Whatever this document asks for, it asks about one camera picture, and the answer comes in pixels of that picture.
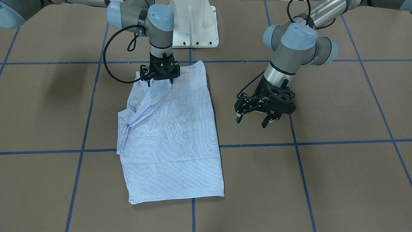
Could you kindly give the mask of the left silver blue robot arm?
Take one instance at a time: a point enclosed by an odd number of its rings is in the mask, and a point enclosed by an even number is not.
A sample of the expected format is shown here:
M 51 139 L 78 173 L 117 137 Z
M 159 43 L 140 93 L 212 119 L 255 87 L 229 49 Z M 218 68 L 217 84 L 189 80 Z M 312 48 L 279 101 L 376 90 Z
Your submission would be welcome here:
M 270 25 L 263 35 L 263 43 L 274 51 L 266 70 L 260 73 L 259 84 L 249 96 L 241 90 L 237 94 L 234 110 L 237 123 L 250 112 L 265 113 L 262 127 L 279 120 L 283 114 L 296 109 L 295 93 L 290 82 L 302 65 L 326 65 L 335 60 L 338 45 L 331 38 L 320 37 L 318 30 L 332 25 L 336 18 L 358 6 L 411 11 L 410 0 L 321 0 L 284 25 Z

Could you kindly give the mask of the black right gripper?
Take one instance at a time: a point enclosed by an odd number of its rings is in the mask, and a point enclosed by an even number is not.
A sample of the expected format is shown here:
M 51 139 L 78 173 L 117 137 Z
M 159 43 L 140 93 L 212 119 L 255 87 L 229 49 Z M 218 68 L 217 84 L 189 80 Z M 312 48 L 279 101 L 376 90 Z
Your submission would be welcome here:
M 175 61 L 172 53 L 169 56 L 162 55 L 162 57 L 150 54 L 150 65 L 141 65 L 139 72 L 140 80 L 147 81 L 149 88 L 152 79 L 156 81 L 169 80 L 172 85 L 174 78 L 178 78 L 180 75 L 180 65 Z

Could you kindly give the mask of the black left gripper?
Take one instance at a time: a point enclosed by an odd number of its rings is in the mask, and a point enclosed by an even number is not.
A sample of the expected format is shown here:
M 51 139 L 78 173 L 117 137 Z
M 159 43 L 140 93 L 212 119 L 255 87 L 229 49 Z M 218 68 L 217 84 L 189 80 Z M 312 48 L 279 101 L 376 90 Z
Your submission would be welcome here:
M 257 85 L 254 93 L 249 96 L 244 90 L 256 81 L 259 76 L 255 77 L 237 94 L 237 101 L 234 105 L 234 110 L 237 114 L 236 122 L 239 124 L 243 116 L 252 111 L 266 113 L 261 125 L 266 128 L 273 120 L 280 119 L 282 114 L 291 114 L 296 110 L 294 104 L 295 93 L 287 86 L 289 80 L 283 78 L 280 87 L 276 87 L 269 83 L 263 76 Z

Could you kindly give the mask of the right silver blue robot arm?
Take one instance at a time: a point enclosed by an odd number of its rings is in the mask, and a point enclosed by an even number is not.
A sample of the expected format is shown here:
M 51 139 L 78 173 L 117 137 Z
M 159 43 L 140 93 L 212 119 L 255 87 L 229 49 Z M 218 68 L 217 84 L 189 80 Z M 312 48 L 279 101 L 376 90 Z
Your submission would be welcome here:
M 30 19 L 40 22 L 39 13 L 46 13 L 46 25 L 53 22 L 63 29 L 85 32 L 94 25 L 108 24 L 114 34 L 106 42 L 101 61 L 111 78 L 121 83 L 144 81 L 174 82 L 181 74 L 172 49 L 174 11 L 156 0 L 2 0 L 1 27 L 18 29 Z M 127 50 L 136 48 L 138 38 L 147 38 L 149 61 L 140 65 L 136 78 L 121 80 L 109 70 L 107 50 L 123 32 L 132 33 Z

